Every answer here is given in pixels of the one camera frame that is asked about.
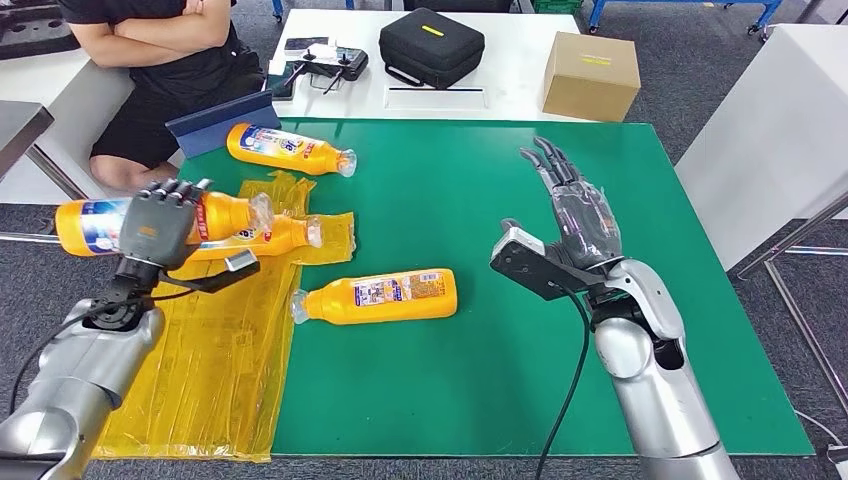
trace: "robotic arm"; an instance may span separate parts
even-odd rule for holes
[[[212,293],[259,271],[256,257],[245,251],[213,277],[181,281],[167,275],[196,247],[186,245],[186,238],[208,184],[169,180],[133,198],[119,239],[124,257],[109,286],[80,300],[33,349],[26,363],[44,346],[39,372],[17,409],[12,390],[10,416],[0,424],[0,480],[81,478],[109,414],[121,406],[162,335],[165,318],[154,302],[194,290]],[[160,280],[189,290],[151,297]]]
[[[548,190],[560,240],[544,244],[502,222],[491,266],[545,300],[584,293],[595,347],[612,378],[633,449],[648,478],[737,480],[689,364],[683,320],[659,275],[622,257],[603,192],[565,154],[521,149]]]

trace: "yellow plastic bag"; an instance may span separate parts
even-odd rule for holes
[[[276,172],[271,182],[244,182],[239,196],[266,192],[275,213],[302,216],[314,185]],[[262,257],[260,272],[236,285],[157,304],[165,314],[165,332],[123,406],[109,418],[96,457],[270,461],[292,337],[288,306],[300,283],[298,264],[347,261],[354,248],[352,214],[322,220],[322,248]],[[172,275],[198,278],[224,268],[222,260],[192,262]],[[153,295],[181,290],[163,284]]]

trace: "plastic bottle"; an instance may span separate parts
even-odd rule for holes
[[[431,268],[342,278],[312,292],[292,294],[294,322],[320,318],[336,325],[449,317],[456,313],[453,272]]]
[[[276,256],[302,245],[323,245],[321,220],[314,216],[295,220],[286,215],[276,215],[270,230],[247,228],[225,240],[203,242],[188,261],[227,258],[246,248],[258,257]]]
[[[230,130],[227,150],[243,162],[298,170],[309,175],[340,173],[350,177],[356,170],[353,150],[340,151],[323,140],[247,123],[239,123]]]
[[[56,209],[56,232],[62,248],[88,257],[118,252],[118,237],[132,198],[75,200]],[[207,192],[195,208],[194,228],[187,245],[224,240],[248,228],[267,229],[273,222],[271,198],[250,200]]]

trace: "green tabletop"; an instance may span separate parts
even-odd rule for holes
[[[286,120],[288,131],[353,148],[349,179],[317,177],[315,213],[356,214],[351,262],[306,267],[302,287],[425,267],[454,270],[447,319],[296,326],[272,453],[536,455],[577,360],[579,316],[489,268],[499,221],[545,240],[556,225],[518,155],[542,135],[605,189],[624,254],[663,278],[686,326],[695,373],[728,451],[813,449],[650,125],[494,121]],[[182,175],[235,193],[270,169],[225,150]],[[610,379],[589,354],[553,454],[632,454]]]

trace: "black cable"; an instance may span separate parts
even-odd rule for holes
[[[574,391],[577,390],[577,382],[580,381],[580,374],[583,373],[583,364],[586,363],[586,353],[589,351],[589,315],[586,313],[586,308],[577,295],[570,290],[565,292],[568,298],[574,303],[577,311],[580,312],[580,318],[583,319],[583,347],[580,349],[580,358],[577,359],[577,367],[574,369],[574,375],[571,377],[571,386],[568,388],[568,393],[565,395],[565,401],[562,402],[562,408],[557,415],[551,433],[548,435],[548,440],[545,442],[545,447],[542,448],[542,453],[539,455],[539,464],[536,466],[536,480],[542,477],[542,469],[545,467],[545,459],[548,458],[548,452],[551,450],[551,444],[554,443],[559,426],[562,419],[565,418],[565,412],[568,411],[568,406],[571,404],[571,399],[574,397]]]
[[[48,332],[47,335],[44,336],[41,342],[39,342],[32,350],[29,351],[29,353],[27,353],[23,365],[21,365],[21,368],[18,369],[18,373],[15,375],[15,382],[12,384],[12,393],[9,396],[9,416],[12,416],[12,414],[15,413],[15,400],[18,396],[18,389],[21,386],[21,380],[24,377],[24,372],[26,372],[27,367],[30,363],[32,363],[32,360],[36,357],[36,355],[38,355],[38,352],[40,352],[42,349],[44,349],[44,347],[46,347],[50,342],[52,342],[57,335],[64,332],[71,326],[83,321],[85,317],[88,317],[90,315],[97,315],[98,313],[103,313],[107,310],[111,310],[114,308],[123,307],[125,305],[132,305],[134,303],[140,303],[146,299],[150,299],[154,302],[161,300],[173,300],[175,298],[184,297],[191,293],[194,293],[194,290],[186,290],[184,292],[175,293],[173,295],[164,295],[161,297],[148,297],[145,295],[141,297],[122,300],[120,302],[110,302],[99,307],[92,308],[91,310],[88,310],[85,313],[77,315],[76,317],[62,323],[61,325],[57,325],[55,328],[53,328],[53,330],[51,330],[50,332]]]

